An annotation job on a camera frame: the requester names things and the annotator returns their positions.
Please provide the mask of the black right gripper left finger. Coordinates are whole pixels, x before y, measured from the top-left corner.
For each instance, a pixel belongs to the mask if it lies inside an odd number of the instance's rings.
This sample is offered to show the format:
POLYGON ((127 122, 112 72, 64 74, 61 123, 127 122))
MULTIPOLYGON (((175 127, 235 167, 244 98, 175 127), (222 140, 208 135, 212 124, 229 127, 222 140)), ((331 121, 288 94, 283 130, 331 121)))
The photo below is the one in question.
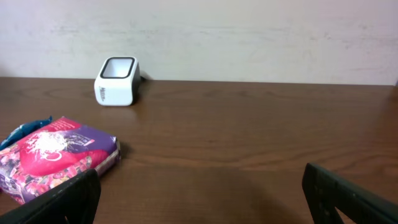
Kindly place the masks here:
POLYGON ((1 223, 93 223, 100 195, 98 173, 88 169, 1 215, 1 223))

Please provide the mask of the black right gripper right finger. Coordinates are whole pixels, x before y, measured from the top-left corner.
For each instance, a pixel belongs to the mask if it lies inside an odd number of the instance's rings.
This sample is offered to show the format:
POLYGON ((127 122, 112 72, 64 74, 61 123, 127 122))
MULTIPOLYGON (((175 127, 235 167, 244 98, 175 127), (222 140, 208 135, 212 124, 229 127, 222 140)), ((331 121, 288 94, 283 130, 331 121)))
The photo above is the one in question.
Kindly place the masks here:
POLYGON ((397 205, 313 163, 305 166, 302 189, 314 223, 397 223, 397 205))

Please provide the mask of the purple pink Carefree pack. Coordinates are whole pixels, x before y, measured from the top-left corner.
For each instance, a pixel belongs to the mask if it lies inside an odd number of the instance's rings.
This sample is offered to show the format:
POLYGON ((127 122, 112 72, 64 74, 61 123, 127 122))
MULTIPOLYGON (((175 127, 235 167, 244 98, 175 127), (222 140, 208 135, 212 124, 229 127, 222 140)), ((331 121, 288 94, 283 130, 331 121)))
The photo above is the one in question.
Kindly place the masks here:
POLYGON ((1 150, 1 191, 30 202, 74 176, 121 158, 116 136, 62 117, 1 150))

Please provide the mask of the blue Oreo cookie pack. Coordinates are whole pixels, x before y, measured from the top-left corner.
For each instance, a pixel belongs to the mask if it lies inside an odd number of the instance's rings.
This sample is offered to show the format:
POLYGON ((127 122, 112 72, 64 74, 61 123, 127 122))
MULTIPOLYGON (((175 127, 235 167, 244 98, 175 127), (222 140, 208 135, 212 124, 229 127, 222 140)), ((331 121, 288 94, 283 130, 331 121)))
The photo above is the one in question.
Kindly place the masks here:
POLYGON ((24 123, 19 125, 15 130, 13 130, 8 137, 1 142, 1 150, 11 146, 15 142, 21 140, 22 138, 26 137, 27 135, 33 133, 34 131, 43 128, 44 126, 50 124, 53 118, 50 116, 47 119, 40 119, 31 121, 28 123, 24 123))

